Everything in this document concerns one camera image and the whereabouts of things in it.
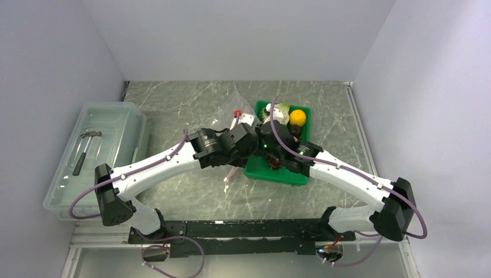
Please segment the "clear zip top bag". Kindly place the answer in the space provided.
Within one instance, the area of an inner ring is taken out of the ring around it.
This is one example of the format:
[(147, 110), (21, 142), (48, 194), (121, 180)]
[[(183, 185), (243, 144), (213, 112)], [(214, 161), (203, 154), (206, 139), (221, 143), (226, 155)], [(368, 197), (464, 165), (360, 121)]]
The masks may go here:
[(214, 115), (211, 117), (212, 120), (211, 128), (214, 130), (222, 130), (225, 128), (230, 128), (233, 119), (233, 112), (237, 109), (240, 109), (243, 112), (249, 114), (256, 115), (253, 107), (249, 104), (249, 102), (246, 99), (242, 98), (240, 93), (237, 90), (235, 90), (232, 93), (228, 94), (227, 98), (225, 99), (225, 102), (220, 105), (220, 107), (216, 110)]

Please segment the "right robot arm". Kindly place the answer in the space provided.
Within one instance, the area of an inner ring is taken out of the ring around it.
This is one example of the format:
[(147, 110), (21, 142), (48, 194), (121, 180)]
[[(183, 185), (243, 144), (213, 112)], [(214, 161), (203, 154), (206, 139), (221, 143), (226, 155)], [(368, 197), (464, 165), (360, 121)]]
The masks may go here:
[(288, 128), (278, 121), (255, 126), (259, 152), (271, 157), (288, 171), (308, 178), (326, 181), (359, 198), (361, 208), (331, 207), (323, 214), (319, 233), (333, 240), (343, 232), (375, 231), (400, 242), (417, 211), (411, 183), (377, 177), (355, 168), (309, 141), (294, 139)]

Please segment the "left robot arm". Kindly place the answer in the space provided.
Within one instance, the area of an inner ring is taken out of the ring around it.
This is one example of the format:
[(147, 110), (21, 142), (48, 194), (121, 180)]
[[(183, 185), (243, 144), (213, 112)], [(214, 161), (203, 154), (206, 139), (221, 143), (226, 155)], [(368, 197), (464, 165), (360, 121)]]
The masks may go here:
[(241, 123), (216, 132), (199, 129), (170, 149), (123, 167), (96, 168), (99, 181), (96, 197), (102, 224), (126, 224), (139, 230), (151, 243), (161, 242), (167, 233), (162, 213), (137, 200), (137, 195), (165, 180), (207, 167), (244, 167), (259, 147), (253, 127)]

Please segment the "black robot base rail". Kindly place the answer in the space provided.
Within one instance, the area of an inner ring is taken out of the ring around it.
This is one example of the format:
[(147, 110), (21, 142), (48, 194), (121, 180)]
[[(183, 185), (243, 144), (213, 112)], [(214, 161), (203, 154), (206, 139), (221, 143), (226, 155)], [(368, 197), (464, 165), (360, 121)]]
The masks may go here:
[(166, 221), (163, 232), (140, 236), (130, 229), (128, 243), (165, 242), (171, 258), (192, 255), (296, 253), (313, 255), (323, 243), (353, 242), (354, 232), (338, 234), (318, 219)]

